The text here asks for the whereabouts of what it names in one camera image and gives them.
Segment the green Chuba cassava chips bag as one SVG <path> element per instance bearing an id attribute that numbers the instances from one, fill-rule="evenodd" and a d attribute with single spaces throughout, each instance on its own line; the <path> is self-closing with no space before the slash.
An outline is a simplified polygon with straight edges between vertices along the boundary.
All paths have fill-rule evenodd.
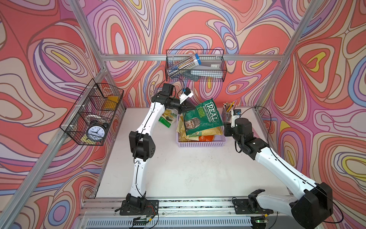
<path id="1" fill-rule="evenodd" d="M 177 120 L 178 110 L 167 109 L 159 118 L 159 122 L 162 123 L 167 128 L 170 128 Z"/>

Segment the purple plastic basket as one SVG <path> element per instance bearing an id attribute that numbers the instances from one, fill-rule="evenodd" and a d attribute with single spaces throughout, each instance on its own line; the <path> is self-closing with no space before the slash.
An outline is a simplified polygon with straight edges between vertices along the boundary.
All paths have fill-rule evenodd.
<path id="1" fill-rule="evenodd" d="M 223 135 L 223 128 L 218 127 L 214 128 L 217 130 L 219 135 L 206 135 L 206 136 L 192 136 L 188 137 L 185 132 L 182 132 L 183 129 L 183 119 L 181 115 L 177 117 L 176 123 L 176 143 L 178 147 L 181 148 L 207 148 L 207 147 L 223 147 L 226 143 L 226 137 Z"/>

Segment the red yellow chips bag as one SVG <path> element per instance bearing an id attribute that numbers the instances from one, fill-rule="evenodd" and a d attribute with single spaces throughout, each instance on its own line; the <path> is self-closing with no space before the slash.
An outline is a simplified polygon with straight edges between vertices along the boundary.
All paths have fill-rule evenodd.
<path id="1" fill-rule="evenodd" d="M 199 142 L 212 142 L 215 139 L 215 135 L 205 135 L 205 136 L 199 136 L 198 141 Z"/>

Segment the dark green Real chips bag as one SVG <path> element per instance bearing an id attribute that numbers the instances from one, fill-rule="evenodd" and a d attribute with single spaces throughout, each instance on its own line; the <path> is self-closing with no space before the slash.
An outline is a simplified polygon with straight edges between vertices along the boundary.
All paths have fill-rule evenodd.
<path id="1" fill-rule="evenodd" d="M 183 122 L 187 135 L 221 127 L 224 123 L 213 99 L 196 106 L 195 110 L 183 115 Z"/>

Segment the green yellow kettle chips bag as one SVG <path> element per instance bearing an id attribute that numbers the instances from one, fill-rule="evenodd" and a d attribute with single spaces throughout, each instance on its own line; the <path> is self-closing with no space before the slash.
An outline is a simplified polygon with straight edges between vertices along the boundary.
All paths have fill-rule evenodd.
<path id="1" fill-rule="evenodd" d="M 186 133 L 186 128 L 184 127 L 182 116 L 179 116 L 179 118 L 178 118 L 176 132 L 178 134 L 179 142 L 199 142 L 198 141 L 199 136 L 205 136 L 205 135 L 215 135 L 214 140 L 217 140 L 217 139 L 221 138 L 221 136 L 224 135 L 222 127 L 206 129 L 206 130 L 198 131 L 198 132 L 188 135 Z"/>

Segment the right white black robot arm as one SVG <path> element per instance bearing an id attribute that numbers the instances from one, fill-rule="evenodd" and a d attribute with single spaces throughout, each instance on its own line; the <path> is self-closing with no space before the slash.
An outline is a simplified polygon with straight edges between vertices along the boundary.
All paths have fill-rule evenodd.
<path id="1" fill-rule="evenodd" d="M 273 195 L 264 189 L 253 191 L 248 196 L 248 208 L 252 212 L 274 210 L 292 216 L 305 229 L 316 228 L 333 214 L 332 188 L 290 166 L 266 141 L 254 136 L 252 123 L 247 118 L 225 123 L 224 135 L 234 139 L 237 153 L 244 153 L 266 167 L 291 191 L 288 196 Z"/>

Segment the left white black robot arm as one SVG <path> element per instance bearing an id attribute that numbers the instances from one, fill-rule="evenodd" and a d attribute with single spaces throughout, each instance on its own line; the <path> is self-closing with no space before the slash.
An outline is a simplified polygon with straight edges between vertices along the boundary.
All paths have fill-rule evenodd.
<path id="1" fill-rule="evenodd" d="M 144 174 L 149 159 L 155 154 L 156 145 L 152 139 L 152 131 L 160 117 L 167 109 L 175 109 L 178 114 L 195 109 L 195 106 L 188 101 L 193 96 L 193 92 L 188 87 L 183 89 L 178 98 L 172 96 L 173 89 L 174 86 L 171 84 L 163 85 L 162 90 L 152 97 L 151 106 L 142 124 L 136 131 L 131 131 L 129 134 L 134 174 L 126 202 L 134 208 L 141 209 L 146 204 Z"/>

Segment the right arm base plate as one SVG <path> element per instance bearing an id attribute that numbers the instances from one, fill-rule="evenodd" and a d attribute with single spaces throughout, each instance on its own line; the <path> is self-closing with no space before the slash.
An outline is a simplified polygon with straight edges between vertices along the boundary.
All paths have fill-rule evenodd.
<path id="1" fill-rule="evenodd" d="M 265 192 L 264 189 L 257 189 L 249 194 L 247 198 L 236 198 L 233 197 L 231 202 L 234 206 L 234 210 L 236 215 L 244 215 L 244 214 L 273 214 L 273 210 L 263 209 L 260 207 L 256 198 L 259 194 Z"/>

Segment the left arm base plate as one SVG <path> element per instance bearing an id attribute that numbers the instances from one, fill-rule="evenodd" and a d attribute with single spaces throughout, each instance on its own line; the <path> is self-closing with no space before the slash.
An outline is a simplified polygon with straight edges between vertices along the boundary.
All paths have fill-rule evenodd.
<path id="1" fill-rule="evenodd" d="M 147 215 L 155 216 L 158 214 L 159 200 L 145 200 L 142 204 L 131 204 L 124 200 L 119 209 L 115 212 L 119 212 L 121 216 L 137 216 Z"/>

